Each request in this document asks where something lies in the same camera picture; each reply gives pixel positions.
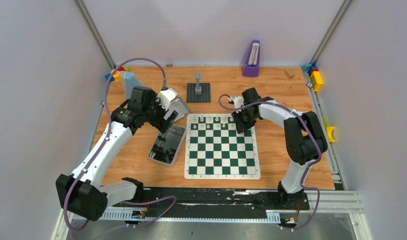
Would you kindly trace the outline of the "metal tin with black pieces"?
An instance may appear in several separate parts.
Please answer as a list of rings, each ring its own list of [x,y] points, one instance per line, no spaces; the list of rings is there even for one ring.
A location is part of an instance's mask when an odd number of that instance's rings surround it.
[[[172,125],[165,133],[159,133],[149,151],[148,158],[165,167],[176,165],[186,138],[186,129]]]

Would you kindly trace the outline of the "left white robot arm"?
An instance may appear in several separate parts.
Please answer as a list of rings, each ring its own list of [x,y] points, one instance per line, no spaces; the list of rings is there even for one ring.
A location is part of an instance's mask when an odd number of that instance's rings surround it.
[[[138,207],[144,202],[142,182],[131,177],[110,185],[102,185],[102,181],[121,148],[145,123],[162,134],[172,126],[178,112],[169,108],[177,98],[178,93],[172,88],[156,93],[149,87],[135,86],[130,98],[110,114],[102,136],[87,157],[69,175],[61,174],[55,182],[67,224],[68,213],[96,221],[107,207],[123,201]]]

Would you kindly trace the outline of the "green white chess mat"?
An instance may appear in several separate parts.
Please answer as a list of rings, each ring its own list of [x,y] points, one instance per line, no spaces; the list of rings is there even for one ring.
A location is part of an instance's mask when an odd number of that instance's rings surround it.
[[[238,133],[236,122],[228,113],[188,115],[184,177],[259,180],[261,168],[255,128]]]

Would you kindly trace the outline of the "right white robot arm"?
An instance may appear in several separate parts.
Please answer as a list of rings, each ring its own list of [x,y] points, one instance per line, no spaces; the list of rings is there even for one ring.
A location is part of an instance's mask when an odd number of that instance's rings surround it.
[[[254,87],[241,96],[228,97],[228,102],[234,106],[231,115],[238,133],[254,127],[257,120],[269,120],[284,130],[290,162],[277,187],[277,202],[284,209],[291,208],[304,193],[311,167],[328,149],[318,115],[290,109],[269,96],[261,97]]]

